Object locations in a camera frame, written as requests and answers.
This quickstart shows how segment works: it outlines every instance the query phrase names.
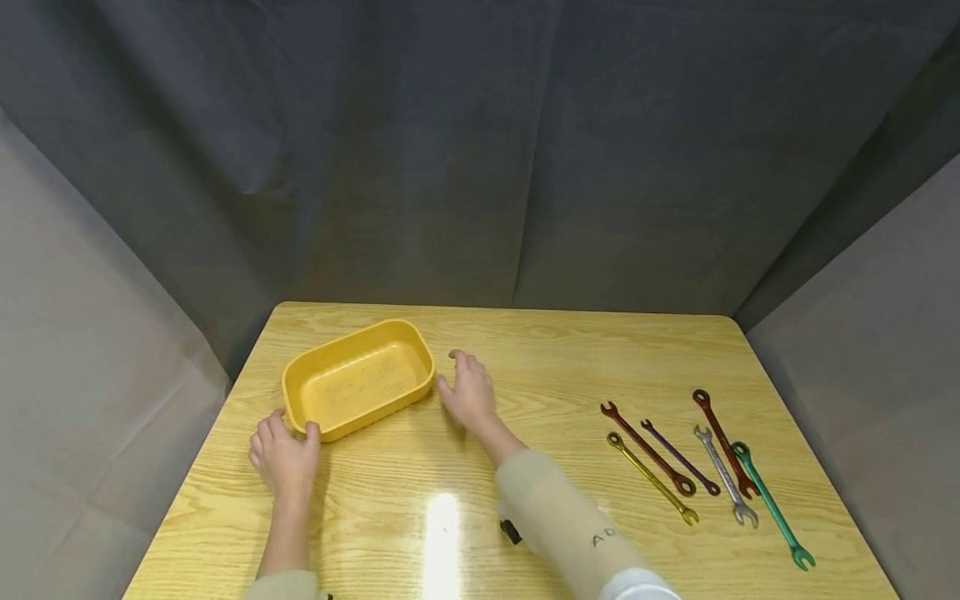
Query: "right hand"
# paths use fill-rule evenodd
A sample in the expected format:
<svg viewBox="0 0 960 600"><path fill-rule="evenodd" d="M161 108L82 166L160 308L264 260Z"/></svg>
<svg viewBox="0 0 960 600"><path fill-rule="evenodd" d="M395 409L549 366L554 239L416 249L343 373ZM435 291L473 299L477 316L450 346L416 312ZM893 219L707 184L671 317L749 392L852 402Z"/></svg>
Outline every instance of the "right hand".
<svg viewBox="0 0 960 600"><path fill-rule="evenodd" d="M476 356L460 349L451 350L456 361L457 384L450 387L443 375L437 376L440 399L450 415L473 434L486 424L496 422L493 380Z"/></svg>

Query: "wrench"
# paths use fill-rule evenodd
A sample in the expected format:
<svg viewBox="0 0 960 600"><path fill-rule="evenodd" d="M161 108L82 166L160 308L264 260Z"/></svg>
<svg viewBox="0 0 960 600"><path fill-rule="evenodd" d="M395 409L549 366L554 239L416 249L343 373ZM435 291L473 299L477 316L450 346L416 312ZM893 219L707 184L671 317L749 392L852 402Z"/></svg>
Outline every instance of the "wrench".
<svg viewBox="0 0 960 600"><path fill-rule="evenodd" d="M666 473L666 476L670 478L670 481L673 482L673 485L676 486L677 491L681 495L691 496L697 491L697 487L693 485L693 482L690 481L690 478L682 473L678 473L676 469L670 467L670 464L664 461L660 455L657 453L653 447L651 447L646 441L640 437L640 434L626 422L623 417L620 417L620 413L616 410L616 404L612 402L607 402L610 404L610 408L607 408L600 404L600 412L615 420L620 427L626 431L631 438L634 439L634 442L640 445L643 448L643 451L650 455L650 458L654 459L654 462L660 465L660 468L663 469L663 472Z"/></svg>
<svg viewBox="0 0 960 600"><path fill-rule="evenodd" d="M730 493L730 498L733 500L733 518L736 519L736 522L743 525L743 517L748 516L754 524L754 529L756 529L759 524L759 518L757 518L754 509L747 506L747 503L743 501L740 490L733 484L727 467L723 464L723 460L721 460L720 455L717 454L716 447L713 445L713 434L710 433L709 429L701 429L700 425L696 425L693 427L693 435L697 436L700 441L704 443L704 448L707 449L710 460L713 461L713 465L717 467L717 472L720 473L720 479L723 479L723 485L727 487L727 492Z"/></svg>
<svg viewBox="0 0 960 600"><path fill-rule="evenodd" d="M690 461L686 460L683 454L680 453L680 450L673 447L673 445L670 442L668 442L666 438L664 438L660 434L659 431L654 429L654 424L650 422L649 419L642 420L640 422L640 426L646 429L647 431L649 431L653 435L653 437L660 440L660 443L663 444L663 447L670 450L670 454L673 454L675 457L677 457L677 460L683 463L684 467L689 468L690 472L693 473L694 477L699 479L700 482L704 484L704 487L707 488L707 492L709 492L710 495L720 495L720 486L716 485L715 483L713 483L712 481L704 477L704 474L702 472L700 472L699 470L697 470L696 467L691 465Z"/></svg>
<svg viewBox="0 0 960 600"><path fill-rule="evenodd" d="M617 450L623 452L623 455L627 457L627 460L633 463L634 467L640 469L640 472L643 473L643 476L646 477L650 483L654 484L654 487L660 490L660 493L665 495L667 500L670 500L670 504L672 504L673 507L680 512L680 516L684 518L684 522L686 522L687 525L692 527L694 521L698 523L700 522L700 516L697 515L697 512L683 504L683 502L680 501L680 498L673 495L673 493L663 485L663 482L657 478L657 475L655 475L652 470L648 469L646 465L640 462L640 459L638 459L634 453L630 451L630 448L623 443L623 438L620 437L620 434L611 431L609 434L607 434L607 442Z"/></svg>
<svg viewBox="0 0 960 600"><path fill-rule="evenodd" d="M717 440L720 440L720 447L723 448L724 454L727 455L727 460L730 461L730 466L733 467L733 472L736 473L736 482L740 493L747 496L747 498L753 498L753 496L750 495L750 490L753 490L756 495L760 495L759 488L750 480L750 477L747 477L747 473L743 472L743 467L740 466L740 462L736 460L736 455L733 454L733 450L730 448L730 442L727 441L723 427L717 422L717 418L713 414L713 409L710 408L710 394L703 390L694 390L693 400L704 410L704 414L707 415L707 420L710 421L710 427L713 427L713 432L717 434Z"/></svg>
<svg viewBox="0 0 960 600"><path fill-rule="evenodd" d="M793 535L790 526L786 524L783 513L777 508L774 497L770 494L770 491L767 490L767 487L763 485L763 480L760 479L760 474L756 472L756 467L754 467L754 461L750 458L750 448L743 442L734 442L733 451L736 452L736 457L743 462L744 468L750 472L750 476L754 478L754 481L756 481L756 484L760 487L760 495L763 496L763 501L766 502L767 508L770 509L770 514L774 516L774 521L777 522L780 532L783 533L787 544L790 546L790 554L793 556L793 562L804 571L808 570L804 564L804 559L810 563L810 566L816 566L817 562L813 560L813 556L797 541L797 537Z"/></svg>

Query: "sleeve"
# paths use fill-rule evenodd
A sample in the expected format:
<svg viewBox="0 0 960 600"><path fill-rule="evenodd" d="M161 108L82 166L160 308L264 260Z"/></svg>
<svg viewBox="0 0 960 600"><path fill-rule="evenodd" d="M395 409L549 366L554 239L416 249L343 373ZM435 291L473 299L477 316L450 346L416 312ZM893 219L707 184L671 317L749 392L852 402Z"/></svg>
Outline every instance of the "sleeve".
<svg viewBox="0 0 960 600"><path fill-rule="evenodd" d="M581 600L679 600L548 456L523 450L496 472L500 514Z"/></svg>
<svg viewBox="0 0 960 600"><path fill-rule="evenodd" d="M317 575L310 571L284 571L253 582L244 600L333 600L317 591Z"/></svg>

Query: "person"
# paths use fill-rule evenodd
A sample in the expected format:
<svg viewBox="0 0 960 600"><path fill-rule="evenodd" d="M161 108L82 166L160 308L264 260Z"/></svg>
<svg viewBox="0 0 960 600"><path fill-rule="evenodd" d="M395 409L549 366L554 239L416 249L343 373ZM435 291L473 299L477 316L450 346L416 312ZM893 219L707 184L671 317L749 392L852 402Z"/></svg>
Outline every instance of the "person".
<svg viewBox="0 0 960 600"><path fill-rule="evenodd" d="M496 414L493 381L472 354L452 350L455 386L437 385L446 411L473 435L490 458L509 519L530 549L563 576L577 598L678 600L678 596L616 526L580 493L545 454L528 448ZM320 429L307 424L306 440L287 431L281 411L261 421L250 439L250 461L274 495L273 520L247 600L315 600L309 570L307 516L320 453Z"/></svg>

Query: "hand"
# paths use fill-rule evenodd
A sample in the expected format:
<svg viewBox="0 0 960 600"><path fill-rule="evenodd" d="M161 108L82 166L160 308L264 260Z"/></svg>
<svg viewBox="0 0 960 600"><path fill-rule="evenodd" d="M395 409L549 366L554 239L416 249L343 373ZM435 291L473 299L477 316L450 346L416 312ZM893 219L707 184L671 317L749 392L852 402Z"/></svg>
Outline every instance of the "hand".
<svg viewBox="0 0 960 600"><path fill-rule="evenodd" d="M451 350L449 356L456 361L457 385L451 388L446 377L439 375L440 399L450 415L476 435L481 428L497 421L493 380L476 356L458 349Z"/></svg>
<svg viewBox="0 0 960 600"><path fill-rule="evenodd" d="M250 462L277 504L306 506L320 460L320 426L309 421L306 441L300 442L287 431L281 415L283 410L277 409L257 424L250 436Z"/></svg>

